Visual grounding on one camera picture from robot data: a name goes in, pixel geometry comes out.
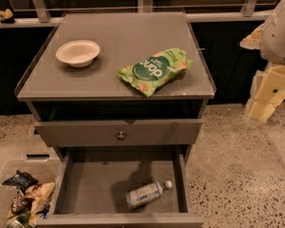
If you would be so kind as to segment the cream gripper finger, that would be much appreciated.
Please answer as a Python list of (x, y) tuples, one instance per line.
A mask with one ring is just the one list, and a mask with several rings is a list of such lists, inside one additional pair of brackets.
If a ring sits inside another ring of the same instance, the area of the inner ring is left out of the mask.
[(244, 122), (249, 126), (260, 126), (267, 122), (276, 108), (272, 104), (264, 104), (249, 99), (244, 111)]
[(243, 38), (239, 45), (246, 49), (260, 49), (260, 38), (263, 31), (263, 24), (255, 28), (248, 36)]

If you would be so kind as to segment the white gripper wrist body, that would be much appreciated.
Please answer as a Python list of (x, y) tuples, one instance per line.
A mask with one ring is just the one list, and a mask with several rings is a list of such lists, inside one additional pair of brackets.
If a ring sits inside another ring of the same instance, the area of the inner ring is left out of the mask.
[(262, 105), (279, 106), (285, 100), (285, 66), (277, 65), (267, 69), (254, 102)]

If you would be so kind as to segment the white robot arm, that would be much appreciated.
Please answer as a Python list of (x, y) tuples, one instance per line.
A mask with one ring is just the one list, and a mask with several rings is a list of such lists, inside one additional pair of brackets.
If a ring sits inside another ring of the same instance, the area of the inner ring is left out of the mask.
[(245, 106), (245, 122), (260, 126), (285, 100), (285, 0), (281, 0), (264, 23), (239, 45), (258, 49), (261, 58), (268, 62), (263, 71), (256, 72)]

